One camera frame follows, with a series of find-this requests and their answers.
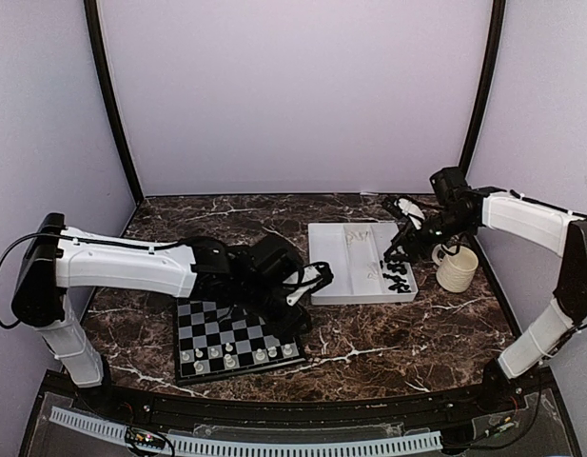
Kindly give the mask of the white plastic compartment tray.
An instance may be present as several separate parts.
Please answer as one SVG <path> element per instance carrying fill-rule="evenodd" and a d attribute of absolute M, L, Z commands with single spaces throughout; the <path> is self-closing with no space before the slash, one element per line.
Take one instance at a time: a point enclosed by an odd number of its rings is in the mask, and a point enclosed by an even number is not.
<path fill-rule="evenodd" d="M 384 253 L 398 233 L 394 222 L 312 223 L 309 261 L 326 262 L 332 283 L 314 292 L 314 306 L 374 305 L 415 300 L 418 286 L 407 263 L 387 263 Z"/>

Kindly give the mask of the black grey chessboard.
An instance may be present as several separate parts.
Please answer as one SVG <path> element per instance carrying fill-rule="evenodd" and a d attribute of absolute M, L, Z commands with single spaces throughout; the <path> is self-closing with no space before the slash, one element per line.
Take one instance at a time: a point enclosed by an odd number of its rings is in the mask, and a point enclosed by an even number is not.
<path fill-rule="evenodd" d="M 265 372 L 295 366 L 306 361 L 300 339 L 280 340 L 268 330 L 264 320 L 244 309 L 229 308 L 213 302 L 192 302 L 179 299 L 173 310 L 174 377 L 176 384 L 187 386 L 220 381 L 229 377 Z M 225 367 L 225 345 L 233 346 L 232 356 L 237 362 L 233 369 Z M 291 346 L 293 354 L 283 355 L 283 347 Z M 209 350 L 219 350 L 211 357 Z M 257 362 L 255 352 L 265 352 L 263 362 Z M 268 349 L 276 348 L 277 357 L 270 358 Z M 200 349 L 204 357 L 197 360 L 194 351 Z M 181 358 L 182 352 L 190 355 L 189 361 Z M 204 370 L 196 372 L 194 363 L 200 361 Z"/>

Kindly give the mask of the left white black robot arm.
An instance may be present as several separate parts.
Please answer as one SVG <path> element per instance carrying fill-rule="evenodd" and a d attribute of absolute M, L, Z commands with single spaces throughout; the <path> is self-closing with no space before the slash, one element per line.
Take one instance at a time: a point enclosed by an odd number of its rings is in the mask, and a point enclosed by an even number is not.
<path fill-rule="evenodd" d="M 14 323 L 35 328 L 74 385 L 103 415 L 123 406 L 107 360 L 92 346 L 67 297 L 71 288 L 142 290 L 178 299 L 234 305 L 262 318 L 278 337 L 310 328 L 300 300 L 333 281 L 325 261 L 307 264 L 280 235 L 229 246 L 208 236 L 172 243 L 125 240 L 66 225 L 48 214 L 27 243 L 10 309 Z"/>

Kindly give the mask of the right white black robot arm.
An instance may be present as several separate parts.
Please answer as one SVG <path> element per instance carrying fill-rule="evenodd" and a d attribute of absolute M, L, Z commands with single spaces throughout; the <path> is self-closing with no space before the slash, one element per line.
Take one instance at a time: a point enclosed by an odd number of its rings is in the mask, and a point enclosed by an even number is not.
<path fill-rule="evenodd" d="M 552 251 L 561 260 L 550 304 L 496 361 L 499 376 L 474 393 L 474 404 L 493 413 L 511 396 L 507 380 L 519 378 L 552 355 L 574 332 L 587 328 L 587 215 L 540 202 L 514 190 L 471 188 L 458 167 L 435 172 L 431 178 L 436 205 L 425 215 L 419 203 L 387 197 L 383 207 L 406 223 L 384 253 L 387 261 L 415 263 L 434 248 L 480 228 L 513 234 Z"/>

